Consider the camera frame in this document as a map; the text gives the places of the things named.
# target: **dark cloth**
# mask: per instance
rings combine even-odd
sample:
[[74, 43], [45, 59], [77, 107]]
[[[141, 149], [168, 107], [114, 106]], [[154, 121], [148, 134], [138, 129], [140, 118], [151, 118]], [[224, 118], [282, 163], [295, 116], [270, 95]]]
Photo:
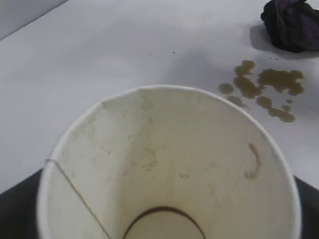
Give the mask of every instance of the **dark cloth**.
[[271, 0], [261, 19], [277, 48], [299, 53], [319, 51], [319, 11], [306, 0]]

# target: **table surface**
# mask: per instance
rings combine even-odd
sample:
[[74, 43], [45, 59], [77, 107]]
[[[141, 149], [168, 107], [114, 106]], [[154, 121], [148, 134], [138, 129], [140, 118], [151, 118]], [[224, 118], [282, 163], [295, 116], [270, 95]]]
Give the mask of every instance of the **table surface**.
[[[61, 134], [98, 100], [129, 88], [174, 84], [221, 95], [234, 68], [298, 70], [304, 93], [266, 86], [286, 123], [242, 97], [293, 173], [319, 189], [319, 55], [274, 48], [260, 13], [266, 0], [70, 0], [0, 41], [0, 193], [40, 169]], [[318, 1], [309, 1], [319, 8]]]

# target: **coffee droplet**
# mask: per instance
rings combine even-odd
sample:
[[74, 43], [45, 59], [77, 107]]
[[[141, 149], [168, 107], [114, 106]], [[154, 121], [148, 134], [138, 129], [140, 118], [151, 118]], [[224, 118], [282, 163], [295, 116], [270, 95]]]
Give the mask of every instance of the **coffee droplet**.
[[261, 87], [272, 86], [280, 93], [283, 90], [288, 89], [288, 94], [296, 96], [304, 92], [304, 88], [301, 86], [297, 79], [303, 79], [304, 76], [300, 71], [276, 71], [268, 69], [260, 73], [257, 82]]
[[284, 111], [291, 111], [291, 107], [290, 106], [281, 106], [281, 108], [284, 110]]
[[233, 93], [233, 91], [234, 91], [234, 87], [231, 84], [227, 84], [227, 83], [220, 84], [218, 86], [218, 89], [221, 93], [223, 93], [225, 95], [229, 95], [229, 94]]
[[280, 109], [273, 108], [273, 103], [268, 97], [260, 96], [257, 98], [256, 103], [262, 108], [267, 109], [268, 115], [271, 117], [277, 117], [283, 122], [291, 123], [296, 119], [288, 111], [282, 111]]

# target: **stain residue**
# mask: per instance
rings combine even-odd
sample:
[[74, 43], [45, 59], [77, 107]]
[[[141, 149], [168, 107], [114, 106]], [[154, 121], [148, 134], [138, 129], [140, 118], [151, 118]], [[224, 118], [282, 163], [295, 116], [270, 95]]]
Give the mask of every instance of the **stain residue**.
[[144, 150], [143, 159], [154, 160], [155, 158], [156, 158], [155, 150], [152, 150], [152, 149], [149, 149], [149, 148], [146, 148]]
[[234, 87], [231, 84], [220, 84], [218, 87], [219, 91], [225, 95], [229, 95], [231, 93], [233, 93], [234, 91]]
[[304, 78], [300, 71], [288, 72], [268, 69], [258, 76], [259, 79], [257, 81], [260, 86], [272, 86], [279, 93], [282, 93], [285, 89], [288, 90], [288, 94], [291, 96], [296, 96], [304, 92], [301, 82], [297, 82], [297, 79]]
[[255, 62], [253, 61], [242, 61], [240, 66], [236, 66], [234, 71], [237, 76], [245, 76], [245, 75], [251, 75], [250, 70], [254, 69]]
[[248, 108], [248, 106], [243, 103], [239, 96], [227, 96], [226, 99], [239, 107]]
[[236, 77], [234, 79], [234, 85], [240, 90], [243, 97], [254, 99], [256, 96], [261, 95], [262, 87], [255, 86], [255, 84], [245, 77], [251, 75], [250, 70], [255, 67], [253, 61], [243, 61], [240, 66], [236, 66], [234, 72]]
[[187, 173], [180, 173], [180, 174], [179, 174], [179, 177], [180, 177], [180, 178], [187, 179], [187, 178], [189, 178], [189, 174], [187, 174]]
[[281, 106], [281, 108], [287, 112], [291, 111], [291, 106]]
[[154, 168], [157, 165], [157, 163], [158, 162], [156, 160], [153, 160], [150, 163], [142, 165], [142, 168], [144, 168], [147, 172], [149, 172], [152, 170], [152, 168]]
[[256, 166], [253, 170], [245, 172], [244, 176], [248, 180], [254, 180], [259, 175], [262, 164], [261, 164], [259, 153], [258, 153], [256, 146], [253, 145], [252, 143], [250, 143], [248, 146], [249, 146], [249, 149], [252, 151], [252, 153], [255, 156]]
[[256, 103], [262, 108], [267, 109], [268, 114], [271, 117], [278, 117], [283, 122], [291, 123], [296, 119], [291, 113], [287, 111], [273, 108], [273, 103], [268, 97], [260, 96], [257, 98]]
[[[253, 61], [244, 60], [240, 66], [236, 66], [234, 72], [236, 74], [233, 84], [239, 89], [241, 95], [248, 99], [256, 99], [257, 105], [265, 108], [271, 117], [277, 117], [283, 122], [293, 122], [295, 117], [290, 113], [292, 107], [282, 105], [282, 109], [273, 107], [272, 100], [270, 98], [262, 96], [263, 90], [266, 87], [271, 86], [275, 91], [283, 93], [287, 90], [287, 93], [291, 96], [297, 96], [302, 94], [305, 90], [302, 87], [301, 82], [298, 80], [304, 79], [302, 72], [297, 70], [292, 71], [277, 71], [274, 69], [263, 70], [256, 75], [258, 79], [252, 81], [248, 78], [252, 75], [251, 70], [255, 67]], [[231, 94], [234, 88], [231, 84], [223, 83], [218, 87], [219, 91], [225, 95]], [[232, 103], [240, 106], [247, 107], [238, 96], [226, 97]], [[293, 100], [286, 100], [288, 104], [292, 104]]]

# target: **white paper cup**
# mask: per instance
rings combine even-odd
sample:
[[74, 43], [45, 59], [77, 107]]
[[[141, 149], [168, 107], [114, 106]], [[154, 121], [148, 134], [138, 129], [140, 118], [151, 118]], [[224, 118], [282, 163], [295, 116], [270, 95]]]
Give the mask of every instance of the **white paper cup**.
[[37, 217], [41, 239], [301, 231], [294, 179], [265, 130], [224, 99], [178, 86], [135, 89], [78, 119], [45, 166]]

